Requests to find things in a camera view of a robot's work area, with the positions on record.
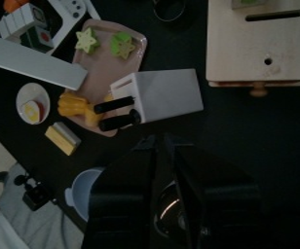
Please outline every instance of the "knife handle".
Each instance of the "knife handle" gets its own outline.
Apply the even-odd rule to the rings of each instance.
[[[127,107],[128,105],[132,105],[135,103],[135,98],[132,96],[119,98],[113,101],[101,103],[93,107],[93,110],[96,114],[107,113],[109,111],[113,111],[119,108]]]
[[[132,109],[129,114],[116,116],[100,122],[100,129],[103,131],[109,131],[121,128],[127,125],[139,125],[141,123],[140,113]]]

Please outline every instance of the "knife block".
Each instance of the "knife block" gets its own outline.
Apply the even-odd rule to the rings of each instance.
[[[143,124],[204,110],[195,69],[132,73],[112,84],[112,94],[115,99],[133,96],[135,104],[117,115],[135,109]]]
[[[300,86],[300,1],[211,0],[207,65],[212,87]]]

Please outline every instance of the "white plate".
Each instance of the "white plate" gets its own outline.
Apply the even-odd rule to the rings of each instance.
[[[50,96],[48,94],[48,91],[38,83],[26,84],[21,88],[18,98],[17,98],[17,107],[18,107],[20,115],[22,119],[25,120],[25,122],[28,122],[29,124],[30,122],[26,119],[25,113],[22,111],[22,106],[32,100],[42,104],[42,107],[44,107],[44,116],[42,116],[42,120],[40,121],[40,123],[37,123],[38,125],[46,120],[49,113],[50,113],[50,107],[52,107]]]

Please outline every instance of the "black table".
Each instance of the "black table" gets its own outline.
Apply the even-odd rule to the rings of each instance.
[[[143,137],[165,132],[192,141],[255,177],[270,212],[300,212],[300,88],[272,88],[268,97],[254,98],[250,89],[209,87],[207,1],[189,1],[188,17],[177,25],[164,25],[156,19],[151,0],[99,0],[95,5],[104,20],[124,24],[148,37],[143,71],[196,68],[205,111],[131,127],[108,138],[60,116],[61,87],[0,69],[0,142],[49,188],[79,226],[84,229],[85,222],[65,203],[65,189],[76,176],[119,159]],[[72,36],[54,55],[72,61],[75,45]],[[17,112],[18,91],[29,82],[44,85],[52,98],[52,113],[40,125],[26,124]],[[45,137],[49,125],[57,121],[64,121],[83,140],[70,157]],[[159,172],[160,178],[171,180],[168,170],[161,168]]]

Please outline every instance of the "pink tray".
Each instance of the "pink tray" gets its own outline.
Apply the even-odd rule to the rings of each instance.
[[[84,24],[83,30],[89,26],[96,31],[101,47],[96,49],[93,55],[80,50],[76,51],[75,63],[81,64],[88,70],[88,76],[76,94],[85,97],[91,103],[99,104],[104,102],[105,96],[111,93],[111,84],[128,74],[139,71],[148,41],[143,34],[119,23],[89,19]],[[120,31],[125,31],[132,36],[133,44],[136,45],[136,50],[131,53],[128,59],[112,55],[112,37]],[[104,119],[116,115],[116,111],[109,112],[105,114]],[[70,120],[84,128],[105,136],[112,137],[119,132],[117,130],[104,132],[99,127],[87,126],[84,116],[73,116]]]

